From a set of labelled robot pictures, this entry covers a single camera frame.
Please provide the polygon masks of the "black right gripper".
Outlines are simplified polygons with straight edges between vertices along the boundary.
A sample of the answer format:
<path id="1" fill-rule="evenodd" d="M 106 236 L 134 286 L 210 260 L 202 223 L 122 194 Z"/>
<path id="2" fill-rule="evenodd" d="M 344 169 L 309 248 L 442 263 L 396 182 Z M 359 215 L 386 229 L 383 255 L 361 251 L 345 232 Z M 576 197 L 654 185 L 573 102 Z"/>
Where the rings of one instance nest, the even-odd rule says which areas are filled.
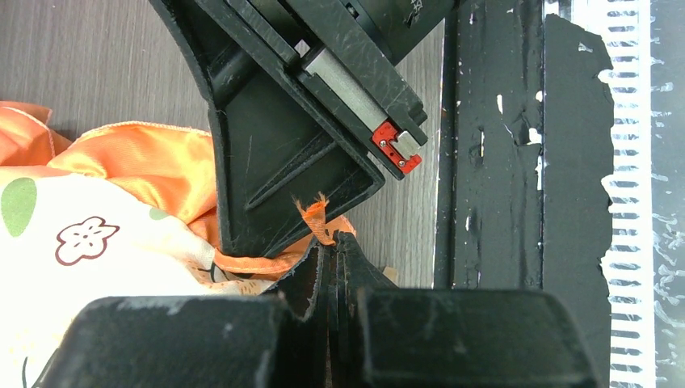
<path id="1" fill-rule="evenodd" d="M 397 64 L 455 1 L 155 1 L 208 105 L 220 250 L 272 258 L 421 161 L 421 99 Z"/>

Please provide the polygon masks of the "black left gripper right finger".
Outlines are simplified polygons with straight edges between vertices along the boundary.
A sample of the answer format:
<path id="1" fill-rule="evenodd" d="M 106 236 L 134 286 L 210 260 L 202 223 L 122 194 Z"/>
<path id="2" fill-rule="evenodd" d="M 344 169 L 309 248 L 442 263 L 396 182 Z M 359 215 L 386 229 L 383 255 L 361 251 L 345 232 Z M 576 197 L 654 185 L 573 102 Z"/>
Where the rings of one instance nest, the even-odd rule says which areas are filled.
<path id="1" fill-rule="evenodd" d="M 364 342 L 358 291 L 396 285 L 370 263 L 356 237 L 334 234 L 332 253 L 332 386 L 362 387 Z"/>

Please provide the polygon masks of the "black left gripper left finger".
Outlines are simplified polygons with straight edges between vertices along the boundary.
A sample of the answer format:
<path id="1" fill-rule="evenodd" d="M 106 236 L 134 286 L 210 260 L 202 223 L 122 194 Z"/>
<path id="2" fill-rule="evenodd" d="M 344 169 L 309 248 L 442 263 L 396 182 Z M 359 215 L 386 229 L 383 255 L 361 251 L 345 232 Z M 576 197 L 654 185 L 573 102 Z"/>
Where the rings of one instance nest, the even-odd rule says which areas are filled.
<path id="1" fill-rule="evenodd" d="M 330 253 L 313 238 L 300 261 L 265 292 L 271 311 L 261 387 L 326 385 Z"/>

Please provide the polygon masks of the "orange fruit print cushion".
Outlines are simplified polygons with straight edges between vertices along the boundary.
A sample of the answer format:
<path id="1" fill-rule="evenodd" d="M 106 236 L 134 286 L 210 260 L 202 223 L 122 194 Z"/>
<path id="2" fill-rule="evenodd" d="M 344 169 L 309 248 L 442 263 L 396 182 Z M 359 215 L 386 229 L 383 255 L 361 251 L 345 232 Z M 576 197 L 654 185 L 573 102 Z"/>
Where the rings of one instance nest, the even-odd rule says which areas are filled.
<path id="1" fill-rule="evenodd" d="M 326 333 L 269 288 L 349 232 L 318 194 L 274 259 L 219 252 L 212 138 L 129 121 L 69 141 L 1 105 L 4 387 L 310 387 Z"/>

